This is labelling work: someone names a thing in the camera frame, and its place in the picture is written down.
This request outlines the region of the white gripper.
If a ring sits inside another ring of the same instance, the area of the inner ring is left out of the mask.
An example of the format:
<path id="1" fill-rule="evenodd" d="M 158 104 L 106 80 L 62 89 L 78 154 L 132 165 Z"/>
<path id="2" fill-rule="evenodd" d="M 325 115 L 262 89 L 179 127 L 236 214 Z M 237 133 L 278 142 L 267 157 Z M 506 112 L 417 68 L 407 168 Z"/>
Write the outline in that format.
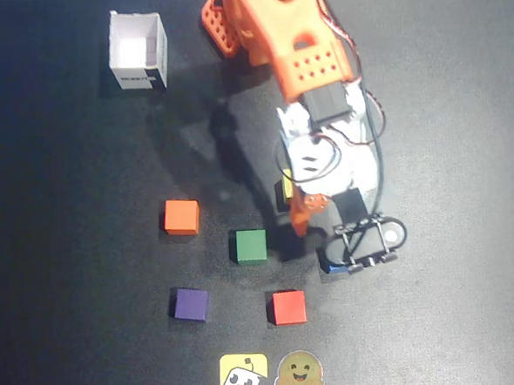
<path id="1" fill-rule="evenodd" d="M 281 173 L 293 187 L 289 213 L 297 236 L 307 234 L 311 217 L 329 203 L 379 184 L 368 109 L 369 96 L 360 84 L 324 86 L 277 108 L 287 161 Z"/>

